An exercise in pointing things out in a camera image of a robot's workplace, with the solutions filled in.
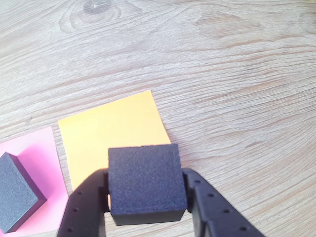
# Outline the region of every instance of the sticky note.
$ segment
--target sticky note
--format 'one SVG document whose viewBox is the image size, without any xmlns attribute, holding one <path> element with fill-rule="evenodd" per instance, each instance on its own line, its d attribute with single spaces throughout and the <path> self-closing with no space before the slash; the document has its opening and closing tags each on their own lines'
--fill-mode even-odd
<svg viewBox="0 0 316 237">
<path fill-rule="evenodd" d="M 17 231 L 4 236 L 21 237 L 57 230 L 68 201 L 68 193 L 52 128 L 44 128 L 1 143 L 0 154 L 5 152 L 18 157 L 47 201 Z"/>
<path fill-rule="evenodd" d="M 77 188 L 108 167 L 108 149 L 170 144 L 151 91 L 60 120 L 70 178 Z"/>
</svg>

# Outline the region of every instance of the cube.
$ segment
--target cube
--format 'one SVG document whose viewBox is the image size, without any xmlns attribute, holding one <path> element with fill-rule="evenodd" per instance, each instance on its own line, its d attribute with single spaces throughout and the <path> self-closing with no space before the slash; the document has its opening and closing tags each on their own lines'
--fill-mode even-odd
<svg viewBox="0 0 316 237">
<path fill-rule="evenodd" d="M 17 157 L 4 153 L 0 157 L 0 229 L 16 231 L 46 198 L 28 175 Z"/>
<path fill-rule="evenodd" d="M 187 198 L 177 144 L 109 149 L 116 225 L 180 221 Z"/>
</svg>

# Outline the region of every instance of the pink paper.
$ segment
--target pink paper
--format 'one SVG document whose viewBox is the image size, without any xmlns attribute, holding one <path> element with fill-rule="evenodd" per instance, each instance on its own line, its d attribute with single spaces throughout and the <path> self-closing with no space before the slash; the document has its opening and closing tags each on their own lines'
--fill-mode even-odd
<svg viewBox="0 0 316 237">
<path fill-rule="evenodd" d="M 47 198 L 43 204 L 16 232 L 0 237 L 20 237 L 59 228 L 68 201 L 51 127 L 0 144 L 0 156 L 8 152 L 20 162 Z"/>
</svg>

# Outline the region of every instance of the wooden surface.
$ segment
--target wooden surface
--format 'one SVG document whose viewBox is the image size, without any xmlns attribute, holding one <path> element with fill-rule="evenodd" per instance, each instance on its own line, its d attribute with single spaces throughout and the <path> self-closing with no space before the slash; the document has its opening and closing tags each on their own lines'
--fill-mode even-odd
<svg viewBox="0 0 316 237">
<path fill-rule="evenodd" d="M 95 1 L 2 0 L 0 141 L 53 126 L 71 191 L 57 121 L 152 89 L 183 166 L 267 237 L 315 237 L 316 3 Z M 107 233 L 194 236 L 188 214 Z"/>
</svg>

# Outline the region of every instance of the orange paper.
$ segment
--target orange paper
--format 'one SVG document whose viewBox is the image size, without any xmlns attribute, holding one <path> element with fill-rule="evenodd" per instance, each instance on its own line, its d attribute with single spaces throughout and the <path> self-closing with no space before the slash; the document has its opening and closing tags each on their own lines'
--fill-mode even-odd
<svg viewBox="0 0 316 237">
<path fill-rule="evenodd" d="M 151 91 L 58 121 L 73 189 L 108 167 L 108 149 L 170 144 Z"/>
</svg>

